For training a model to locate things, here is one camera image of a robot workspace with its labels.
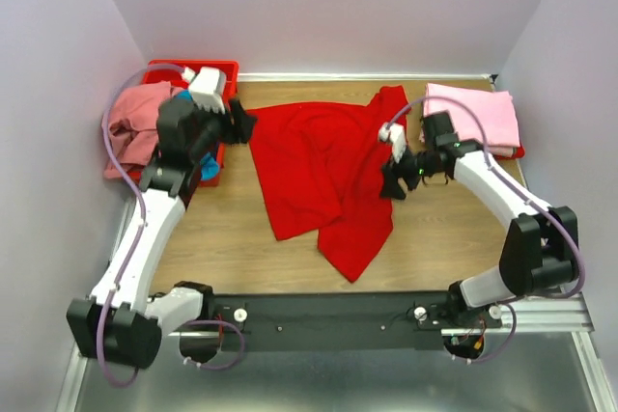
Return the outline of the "dusty pink t shirt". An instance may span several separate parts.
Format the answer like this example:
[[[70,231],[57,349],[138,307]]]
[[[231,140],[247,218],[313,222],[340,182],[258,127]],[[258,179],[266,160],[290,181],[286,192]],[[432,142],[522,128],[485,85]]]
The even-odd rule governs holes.
[[[159,106],[180,91],[182,87],[161,81],[120,93],[103,127],[108,129],[111,149],[125,171],[141,171],[149,163],[158,141]]]

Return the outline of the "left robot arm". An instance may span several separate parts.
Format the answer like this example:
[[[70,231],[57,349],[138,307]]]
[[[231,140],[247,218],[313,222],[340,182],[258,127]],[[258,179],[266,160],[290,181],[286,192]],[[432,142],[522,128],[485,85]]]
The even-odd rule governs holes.
[[[149,290],[167,242],[197,190],[212,148],[247,143],[257,119],[231,98],[220,112],[190,96],[161,104],[153,155],[131,186],[136,208],[108,267],[88,296],[74,299],[67,321],[82,356],[106,368],[136,370],[155,360],[164,336],[214,317],[209,286],[180,282],[155,300]]]

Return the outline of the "red t shirt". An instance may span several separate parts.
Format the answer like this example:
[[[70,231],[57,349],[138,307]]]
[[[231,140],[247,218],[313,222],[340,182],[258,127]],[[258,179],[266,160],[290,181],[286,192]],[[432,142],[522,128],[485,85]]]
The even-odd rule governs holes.
[[[279,241],[318,233],[317,248],[355,282],[393,230],[380,194],[391,149],[378,133],[407,104],[401,86],[366,105],[305,101],[259,108],[249,147]]]

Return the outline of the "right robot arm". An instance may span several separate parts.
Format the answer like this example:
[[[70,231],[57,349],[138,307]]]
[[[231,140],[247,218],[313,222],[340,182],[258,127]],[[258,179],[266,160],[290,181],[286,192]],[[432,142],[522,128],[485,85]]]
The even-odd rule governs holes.
[[[497,265],[452,284],[440,316],[465,323],[495,303],[553,295],[556,288],[579,282],[583,272],[575,213],[551,206],[518,184],[479,140],[459,137],[448,113],[423,123],[430,133],[427,148],[419,152],[410,149],[400,124],[379,129],[379,140],[391,148],[381,168],[381,196],[403,200],[427,177],[443,174],[473,193],[506,230]]]

